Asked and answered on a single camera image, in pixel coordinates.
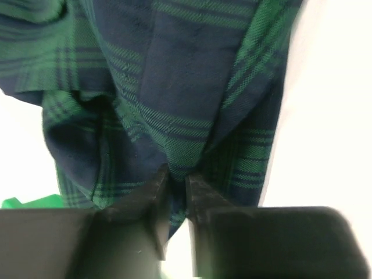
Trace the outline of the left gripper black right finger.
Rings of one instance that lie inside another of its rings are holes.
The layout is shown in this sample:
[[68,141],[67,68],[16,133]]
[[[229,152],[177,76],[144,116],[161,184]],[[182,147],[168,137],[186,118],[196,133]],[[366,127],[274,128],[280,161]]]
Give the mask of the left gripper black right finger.
[[199,174],[185,186],[196,277],[369,277],[349,223],[332,208],[236,206]]

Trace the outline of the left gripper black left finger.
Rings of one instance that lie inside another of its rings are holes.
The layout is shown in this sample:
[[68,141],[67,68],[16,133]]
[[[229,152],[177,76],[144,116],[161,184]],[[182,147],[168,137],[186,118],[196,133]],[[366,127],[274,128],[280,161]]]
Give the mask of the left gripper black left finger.
[[169,170],[112,206],[1,210],[1,277],[159,278],[169,231]]

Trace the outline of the green navy plaid skirt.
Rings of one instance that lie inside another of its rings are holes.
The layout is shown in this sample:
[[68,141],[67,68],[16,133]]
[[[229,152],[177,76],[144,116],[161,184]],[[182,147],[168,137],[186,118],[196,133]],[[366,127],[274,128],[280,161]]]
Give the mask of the green navy plaid skirt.
[[1,88],[42,108],[66,207],[108,207],[166,164],[174,233],[194,171],[258,204],[301,4],[2,1]]

